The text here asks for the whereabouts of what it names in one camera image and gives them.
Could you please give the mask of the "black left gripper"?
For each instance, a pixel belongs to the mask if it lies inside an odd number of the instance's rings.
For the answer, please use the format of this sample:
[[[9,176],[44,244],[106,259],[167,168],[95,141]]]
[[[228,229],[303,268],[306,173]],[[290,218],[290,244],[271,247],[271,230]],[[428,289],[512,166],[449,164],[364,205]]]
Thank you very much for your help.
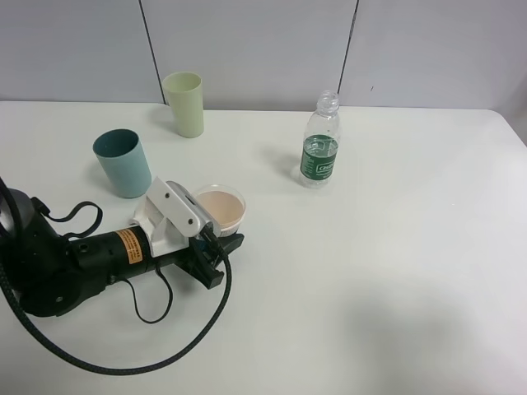
[[[219,241],[225,253],[232,253],[242,245],[244,238],[243,234],[234,233],[221,237]],[[206,288],[214,288],[222,283],[224,277],[224,273],[217,270],[220,261],[220,255],[205,241],[192,240],[187,248],[152,258],[147,270],[174,264]]]

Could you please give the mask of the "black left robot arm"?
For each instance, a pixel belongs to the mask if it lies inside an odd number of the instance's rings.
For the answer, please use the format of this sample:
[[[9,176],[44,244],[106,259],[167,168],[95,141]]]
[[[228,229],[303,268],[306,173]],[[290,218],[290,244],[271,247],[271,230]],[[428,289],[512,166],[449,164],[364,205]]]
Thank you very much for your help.
[[[107,286],[174,264],[212,289],[222,283],[217,251],[193,238],[188,247],[164,256],[151,255],[138,226],[96,234],[103,211],[80,234],[58,234],[50,210],[37,197],[9,191],[21,218],[15,226],[7,199],[1,199],[1,260],[21,308],[47,318],[61,316]]]

